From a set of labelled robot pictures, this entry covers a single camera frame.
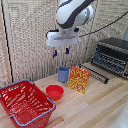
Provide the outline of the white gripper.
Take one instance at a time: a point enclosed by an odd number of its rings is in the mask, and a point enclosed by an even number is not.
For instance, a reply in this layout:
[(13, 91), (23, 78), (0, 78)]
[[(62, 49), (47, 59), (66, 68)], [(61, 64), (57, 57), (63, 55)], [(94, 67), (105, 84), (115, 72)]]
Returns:
[[(72, 28), (60, 31), (59, 29), (50, 30), (47, 34), (46, 45), (48, 47), (59, 47), (77, 44), (79, 40), (79, 29)], [(65, 54), (69, 54), (70, 49), (66, 48)], [(57, 50), (53, 51), (53, 58), (57, 56)]]

